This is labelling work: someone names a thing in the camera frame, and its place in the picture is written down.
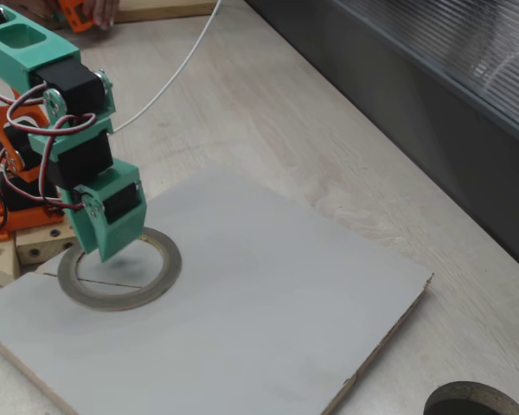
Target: corrugated panel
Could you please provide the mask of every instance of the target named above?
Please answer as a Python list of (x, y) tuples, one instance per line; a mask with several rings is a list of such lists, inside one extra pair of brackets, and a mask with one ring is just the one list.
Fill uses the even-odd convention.
[(341, 0), (519, 123), (519, 0)]

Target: green robot arm segment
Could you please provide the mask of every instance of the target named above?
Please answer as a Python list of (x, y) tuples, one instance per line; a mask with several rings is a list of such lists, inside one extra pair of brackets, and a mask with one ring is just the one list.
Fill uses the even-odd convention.
[[(96, 114), (91, 127), (55, 139), (46, 175), (62, 201), (82, 203), (67, 217), (85, 252), (99, 249), (105, 261), (142, 234), (146, 215), (138, 169), (113, 159), (107, 140), (115, 111), (112, 85), (104, 72), (80, 63), (77, 47), (7, 7), (0, 10), (0, 77), (19, 93), (46, 83), (42, 96), (51, 124), (68, 114)], [(40, 155), (47, 140), (29, 134)]]

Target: wooden table surface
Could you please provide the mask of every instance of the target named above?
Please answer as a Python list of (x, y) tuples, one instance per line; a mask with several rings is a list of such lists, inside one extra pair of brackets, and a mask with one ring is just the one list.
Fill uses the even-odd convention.
[[(206, 20), (76, 40), (84, 62), (114, 83), (114, 124), (175, 72)], [(241, 0), (224, 5), (178, 81), (111, 143), (141, 169), (148, 197), (218, 164), (434, 271), (342, 414), (421, 414), (454, 380), (519, 403), (519, 265)], [(60, 411), (0, 355), (0, 415), (14, 413)]]

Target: person's hand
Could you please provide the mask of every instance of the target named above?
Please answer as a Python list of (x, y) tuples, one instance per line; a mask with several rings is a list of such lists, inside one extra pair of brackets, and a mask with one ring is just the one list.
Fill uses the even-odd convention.
[(119, 0), (85, 0), (83, 13), (92, 16), (94, 24), (102, 29), (113, 26), (113, 18), (118, 11)]

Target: plywood board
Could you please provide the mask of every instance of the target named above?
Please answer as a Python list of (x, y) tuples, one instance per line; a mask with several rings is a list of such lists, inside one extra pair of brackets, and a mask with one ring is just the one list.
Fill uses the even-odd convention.
[(115, 22), (210, 15), (215, 3), (211, 0), (121, 0)]
[[(0, 290), (0, 351), (67, 413), (326, 413), (431, 277), (217, 169), (154, 199), (147, 226), (183, 256), (181, 276), (152, 304), (87, 310), (41, 274)], [(127, 268), (142, 274), (119, 266), (133, 261), (123, 256), (96, 265), (102, 284)]]

